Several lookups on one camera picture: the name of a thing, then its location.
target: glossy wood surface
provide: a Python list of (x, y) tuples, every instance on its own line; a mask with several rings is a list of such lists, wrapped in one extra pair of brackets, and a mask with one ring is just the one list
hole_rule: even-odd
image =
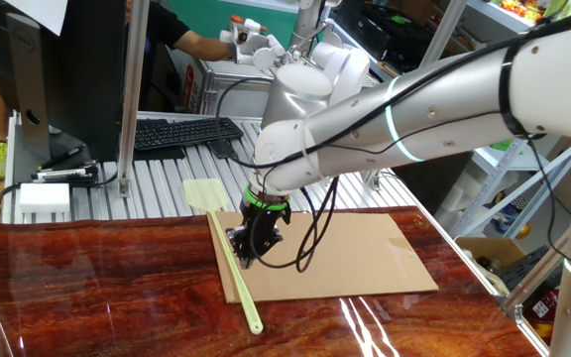
[(537, 356), (415, 207), (359, 212), (389, 213), (440, 290), (260, 302), (255, 336), (205, 216), (0, 225), (5, 340), (14, 356)]

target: black shirt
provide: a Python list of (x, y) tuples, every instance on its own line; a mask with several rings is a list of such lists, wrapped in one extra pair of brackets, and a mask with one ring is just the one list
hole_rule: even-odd
[(147, 94), (151, 87), (151, 77), (156, 62), (156, 46), (162, 43), (172, 49), (173, 45), (189, 30), (190, 28), (180, 21), (175, 13), (165, 9), (160, 4), (150, 3), (139, 108), (147, 108)]

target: cardboard sheet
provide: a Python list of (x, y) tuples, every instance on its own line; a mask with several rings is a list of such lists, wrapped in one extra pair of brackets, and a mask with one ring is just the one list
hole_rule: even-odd
[[(231, 212), (218, 212), (217, 217), (224, 230), (242, 220), (241, 214)], [(293, 213), (290, 225), (280, 220), (278, 227), (284, 241), (273, 247), (264, 260), (273, 264), (293, 260), (311, 221), (307, 213)], [(238, 302), (226, 257), (212, 222), (209, 224), (226, 300)], [(295, 266), (270, 269), (257, 261), (248, 270), (239, 269), (254, 301), (437, 290), (437, 284), (387, 214), (335, 213), (303, 274)]]

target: black keyboard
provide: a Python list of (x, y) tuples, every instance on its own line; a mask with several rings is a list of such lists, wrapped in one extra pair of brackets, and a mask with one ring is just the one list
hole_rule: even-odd
[[(229, 118), (219, 118), (219, 132), (222, 139), (239, 139), (244, 136)], [(169, 146), (189, 146), (217, 140), (215, 119), (188, 120), (169, 123), (166, 120), (145, 120), (138, 122), (136, 150), (151, 150)]]

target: computer monitor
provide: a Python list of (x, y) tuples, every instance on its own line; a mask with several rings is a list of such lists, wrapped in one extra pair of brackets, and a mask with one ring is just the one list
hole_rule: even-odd
[[(69, 1), (60, 36), (18, 11), (6, 10), (6, 22), (0, 24), (8, 32), (0, 31), (0, 73), (9, 73), (6, 79), (15, 83), (16, 93), (11, 85), (4, 85), (2, 96), (7, 104), (17, 106), (14, 109), (23, 118), (16, 133), (23, 140), (17, 137), (20, 144), (15, 150), (21, 146), (24, 155), (15, 155), (15, 179), (27, 180), (42, 162), (80, 142), (86, 144), (91, 159), (116, 161), (124, 90), (125, 6), (125, 0)], [(8, 54), (1, 49), (6, 46)], [(9, 68), (3, 70), (1, 66), (6, 65)], [(62, 133), (49, 135), (48, 125)]]

